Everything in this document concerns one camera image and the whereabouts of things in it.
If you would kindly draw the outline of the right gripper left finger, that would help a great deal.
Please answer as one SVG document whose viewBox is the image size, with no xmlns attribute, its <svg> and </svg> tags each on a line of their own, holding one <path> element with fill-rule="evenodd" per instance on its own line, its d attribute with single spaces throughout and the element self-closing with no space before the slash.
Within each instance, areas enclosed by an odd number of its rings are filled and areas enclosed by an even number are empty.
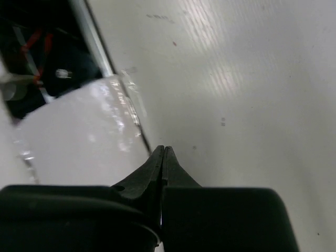
<svg viewBox="0 0 336 252">
<path fill-rule="evenodd" d="M 1 251 L 154 251 L 164 147 L 113 186 L 9 185 Z"/>
</svg>

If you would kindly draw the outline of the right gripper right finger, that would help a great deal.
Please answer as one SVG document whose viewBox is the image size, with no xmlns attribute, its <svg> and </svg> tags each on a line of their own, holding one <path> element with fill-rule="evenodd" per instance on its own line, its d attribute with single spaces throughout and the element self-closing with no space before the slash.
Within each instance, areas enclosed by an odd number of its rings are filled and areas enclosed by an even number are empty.
<svg viewBox="0 0 336 252">
<path fill-rule="evenodd" d="M 281 197 L 269 188 L 201 187 L 164 152 L 165 251 L 298 251 Z"/>
</svg>

